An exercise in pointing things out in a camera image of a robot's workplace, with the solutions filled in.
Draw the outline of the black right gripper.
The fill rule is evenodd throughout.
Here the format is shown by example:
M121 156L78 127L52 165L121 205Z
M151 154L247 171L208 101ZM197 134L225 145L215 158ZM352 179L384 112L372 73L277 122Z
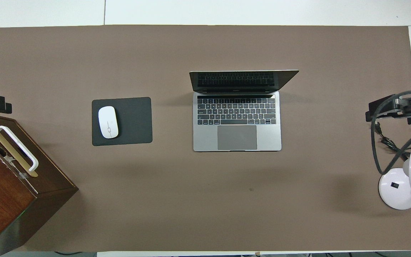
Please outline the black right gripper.
M392 117L395 119L406 118L407 123L411 124L411 97L401 98L401 96L399 96L395 100L385 104L382 109L377 112L378 107L384 101L393 97L393 95L394 94L391 94L369 103L368 111L365 113L365 121L371 122L374 118L383 119Z

